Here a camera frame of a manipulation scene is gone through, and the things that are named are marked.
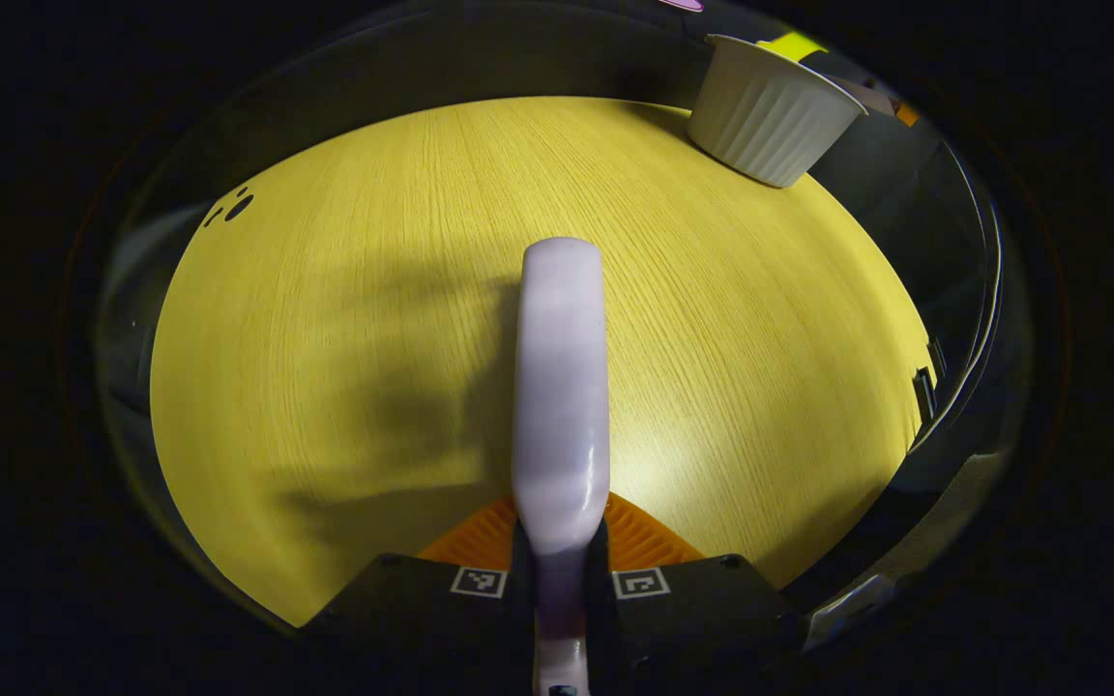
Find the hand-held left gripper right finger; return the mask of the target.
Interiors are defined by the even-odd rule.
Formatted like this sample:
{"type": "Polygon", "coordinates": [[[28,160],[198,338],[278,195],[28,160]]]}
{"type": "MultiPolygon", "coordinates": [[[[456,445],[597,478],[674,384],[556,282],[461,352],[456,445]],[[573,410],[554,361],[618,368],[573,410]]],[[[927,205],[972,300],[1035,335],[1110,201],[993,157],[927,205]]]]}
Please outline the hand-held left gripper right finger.
{"type": "Polygon", "coordinates": [[[760,692],[800,650],[800,614],[755,565],[700,553],[618,494],[584,581],[592,692],[760,692]]]}

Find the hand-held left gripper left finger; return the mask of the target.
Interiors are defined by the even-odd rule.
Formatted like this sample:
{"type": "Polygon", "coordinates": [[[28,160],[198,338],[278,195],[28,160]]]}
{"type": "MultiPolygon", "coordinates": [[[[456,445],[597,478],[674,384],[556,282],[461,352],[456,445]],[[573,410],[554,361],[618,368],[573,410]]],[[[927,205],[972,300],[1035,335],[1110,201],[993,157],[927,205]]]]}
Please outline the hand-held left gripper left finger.
{"type": "Polygon", "coordinates": [[[531,692],[532,559],[514,498],[384,552],[302,626],[341,692],[531,692]]]}

